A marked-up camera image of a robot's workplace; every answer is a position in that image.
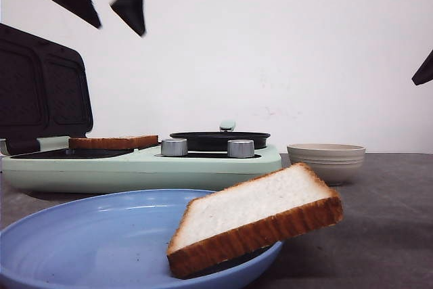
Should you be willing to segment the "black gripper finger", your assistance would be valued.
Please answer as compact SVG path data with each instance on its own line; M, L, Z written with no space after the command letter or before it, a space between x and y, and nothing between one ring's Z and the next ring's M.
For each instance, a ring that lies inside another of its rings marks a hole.
M423 85L433 79L433 50L417 69L411 80L415 85Z

